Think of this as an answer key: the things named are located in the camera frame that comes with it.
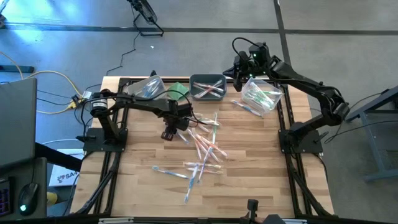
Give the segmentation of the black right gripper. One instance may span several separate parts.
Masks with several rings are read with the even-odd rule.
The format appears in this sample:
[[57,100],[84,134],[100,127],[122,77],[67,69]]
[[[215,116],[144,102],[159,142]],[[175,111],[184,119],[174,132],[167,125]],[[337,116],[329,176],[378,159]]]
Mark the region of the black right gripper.
[[265,42],[258,42],[249,47],[249,55],[240,51],[235,57],[234,66],[225,70],[222,74],[235,78],[233,86],[237,92],[242,91],[242,78],[256,77],[266,74],[271,56]]

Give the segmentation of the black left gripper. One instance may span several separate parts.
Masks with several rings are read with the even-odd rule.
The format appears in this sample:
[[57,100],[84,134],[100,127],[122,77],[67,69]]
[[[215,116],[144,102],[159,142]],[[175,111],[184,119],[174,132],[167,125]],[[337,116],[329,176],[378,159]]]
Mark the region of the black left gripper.
[[189,126],[188,117],[192,116],[192,105],[184,104],[173,106],[171,112],[164,115],[166,131],[161,134],[161,138],[166,141],[172,141],[177,131],[185,131]]

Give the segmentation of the teal plastic bin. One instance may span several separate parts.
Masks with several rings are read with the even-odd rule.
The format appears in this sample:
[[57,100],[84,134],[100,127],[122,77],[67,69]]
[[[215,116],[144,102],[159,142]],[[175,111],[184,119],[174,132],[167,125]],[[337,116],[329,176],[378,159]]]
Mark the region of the teal plastic bin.
[[[221,98],[217,98],[210,94],[206,94],[202,98],[194,97],[194,95],[201,92],[200,89],[195,88],[193,86],[194,82],[214,85],[216,82],[218,82],[220,80],[221,80],[220,88],[224,89],[224,92],[220,93]],[[194,100],[197,100],[197,101],[221,101],[226,94],[226,78],[225,78],[225,76],[220,75],[220,74],[194,74],[190,77],[189,86],[190,86],[190,95],[192,96],[192,98]]]

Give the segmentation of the green folded cloth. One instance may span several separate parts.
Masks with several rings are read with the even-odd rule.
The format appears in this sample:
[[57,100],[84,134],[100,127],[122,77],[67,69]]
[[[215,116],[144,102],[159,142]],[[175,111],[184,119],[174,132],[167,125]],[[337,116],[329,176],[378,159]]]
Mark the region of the green folded cloth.
[[167,94],[171,100],[179,100],[183,95],[186,95],[188,91],[189,89],[185,85],[180,82],[175,82],[169,87]]

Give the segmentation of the clear plastic bin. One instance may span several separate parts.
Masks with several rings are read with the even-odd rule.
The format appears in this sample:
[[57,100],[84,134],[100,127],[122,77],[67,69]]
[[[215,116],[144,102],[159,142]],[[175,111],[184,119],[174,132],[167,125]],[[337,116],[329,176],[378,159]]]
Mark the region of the clear plastic bin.
[[270,113],[274,108],[277,107],[277,104],[283,95],[268,95],[268,97],[274,101],[274,107],[271,110],[267,110],[267,109],[264,110],[262,107],[255,104],[249,97],[246,96],[246,92],[250,90],[251,83],[255,83],[262,91],[280,91],[280,90],[278,88],[276,88],[274,85],[272,85],[268,82],[265,82],[264,80],[254,79],[254,78],[250,78],[242,88],[241,99],[245,102],[245,104],[247,104],[252,109],[259,112],[263,116],[267,113]]

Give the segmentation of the translucent white plastic bin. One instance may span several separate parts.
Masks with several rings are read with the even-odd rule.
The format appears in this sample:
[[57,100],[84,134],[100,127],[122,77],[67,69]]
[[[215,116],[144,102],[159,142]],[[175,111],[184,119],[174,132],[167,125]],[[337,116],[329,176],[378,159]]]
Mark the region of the translucent white plastic bin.
[[[146,79],[144,79],[144,80],[142,80],[142,81],[139,81],[139,82],[137,82],[137,83],[134,83],[134,84],[132,84],[132,85],[129,85],[129,86],[127,87],[126,91],[127,91],[127,93],[128,93],[129,95],[137,96],[136,93],[137,93],[138,91],[140,91],[145,85],[147,85],[147,84],[150,85],[150,83],[151,83],[153,80],[156,80],[156,79],[162,80],[158,75],[155,75],[155,76],[153,76],[153,77],[149,77],[149,78],[146,78]],[[162,84],[163,84],[163,89],[162,89],[162,91],[159,91],[157,95],[155,95],[155,96],[153,96],[153,97],[151,97],[151,98],[148,97],[148,98],[144,98],[144,99],[152,99],[152,98],[154,98],[155,100],[159,100],[159,99],[161,99],[161,98],[166,98],[166,97],[167,97],[167,96],[166,96],[166,92],[165,92],[166,89],[165,89],[165,85],[164,85],[163,81],[162,81]]]

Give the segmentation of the black handheld control device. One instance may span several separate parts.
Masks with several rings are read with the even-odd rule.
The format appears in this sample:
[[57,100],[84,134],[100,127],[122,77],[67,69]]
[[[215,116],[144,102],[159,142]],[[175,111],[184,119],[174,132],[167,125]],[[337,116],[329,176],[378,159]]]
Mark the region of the black handheld control device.
[[248,200],[248,212],[245,216],[239,218],[239,224],[286,224],[278,215],[268,215],[266,218],[257,217],[258,200]]

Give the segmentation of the black floor fan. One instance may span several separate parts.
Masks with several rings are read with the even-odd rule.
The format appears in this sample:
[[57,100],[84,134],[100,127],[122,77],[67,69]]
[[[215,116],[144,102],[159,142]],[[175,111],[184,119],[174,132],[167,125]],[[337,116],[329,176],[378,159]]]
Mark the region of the black floor fan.
[[[130,5],[132,12],[137,11],[139,13],[138,16],[134,16],[133,26],[137,29],[139,35],[143,37],[162,37],[164,35],[164,30],[157,23],[157,16],[150,6],[147,0],[126,0]],[[136,25],[136,21],[139,17],[142,17],[149,25],[156,26],[160,33],[157,34],[144,34],[140,28]]]

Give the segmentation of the black diagonal beam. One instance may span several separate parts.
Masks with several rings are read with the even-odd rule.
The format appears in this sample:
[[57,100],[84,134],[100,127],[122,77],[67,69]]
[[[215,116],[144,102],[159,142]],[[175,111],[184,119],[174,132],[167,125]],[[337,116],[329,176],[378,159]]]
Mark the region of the black diagonal beam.
[[66,169],[80,171],[82,160],[68,154],[56,151],[40,143],[35,143],[35,158],[44,157],[51,164],[64,167]]

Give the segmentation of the white cardboard box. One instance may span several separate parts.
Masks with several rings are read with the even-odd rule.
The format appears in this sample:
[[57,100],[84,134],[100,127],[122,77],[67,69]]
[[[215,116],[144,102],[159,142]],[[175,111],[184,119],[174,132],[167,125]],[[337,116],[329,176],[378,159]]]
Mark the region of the white cardboard box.
[[[58,152],[70,155],[79,160],[82,160],[84,157],[83,149],[58,149]],[[49,187],[71,186],[74,184],[75,178],[78,174],[78,171],[66,169],[58,165],[53,165],[49,180]]]

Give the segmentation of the dark grey desk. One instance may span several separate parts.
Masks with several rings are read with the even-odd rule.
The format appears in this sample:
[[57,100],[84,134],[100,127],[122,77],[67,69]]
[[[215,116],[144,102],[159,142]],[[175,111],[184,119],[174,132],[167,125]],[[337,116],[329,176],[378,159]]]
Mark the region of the dark grey desk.
[[[17,220],[45,218],[47,216],[47,160],[38,158],[33,161],[0,169],[0,178],[12,178],[13,212],[0,217],[0,223],[11,223]],[[18,209],[18,196],[23,186],[29,183],[39,185],[37,208],[33,214],[23,216]]]

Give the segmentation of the black computer mouse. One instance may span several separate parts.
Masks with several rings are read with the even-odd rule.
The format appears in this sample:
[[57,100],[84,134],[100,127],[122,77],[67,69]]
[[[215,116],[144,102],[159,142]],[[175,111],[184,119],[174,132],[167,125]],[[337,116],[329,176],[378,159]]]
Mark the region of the black computer mouse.
[[36,183],[29,183],[21,189],[18,196],[18,209],[19,213],[23,216],[33,214],[37,208],[37,194],[39,185]]

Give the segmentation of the black floor bar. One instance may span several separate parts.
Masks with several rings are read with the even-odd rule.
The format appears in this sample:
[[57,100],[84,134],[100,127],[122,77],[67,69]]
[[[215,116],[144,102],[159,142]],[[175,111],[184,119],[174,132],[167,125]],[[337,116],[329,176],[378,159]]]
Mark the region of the black floor bar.
[[0,72],[14,72],[14,73],[33,73],[34,67],[32,66],[20,66],[16,67],[15,65],[0,65]]

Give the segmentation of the grey blue metal stand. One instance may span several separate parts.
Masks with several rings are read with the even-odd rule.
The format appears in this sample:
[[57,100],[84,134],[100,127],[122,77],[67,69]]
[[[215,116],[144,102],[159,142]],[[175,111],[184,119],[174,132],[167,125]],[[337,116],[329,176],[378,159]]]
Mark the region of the grey blue metal stand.
[[398,85],[352,111],[346,121],[359,118],[365,130],[377,172],[364,176],[366,182],[398,177],[398,165],[390,154],[398,153]]

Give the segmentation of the black backlit keyboard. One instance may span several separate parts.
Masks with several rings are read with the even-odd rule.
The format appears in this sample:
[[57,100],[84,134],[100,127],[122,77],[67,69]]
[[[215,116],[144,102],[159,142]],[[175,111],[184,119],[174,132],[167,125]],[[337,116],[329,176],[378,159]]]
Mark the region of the black backlit keyboard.
[[12,178],[0,178],[0,217],[13,212]]

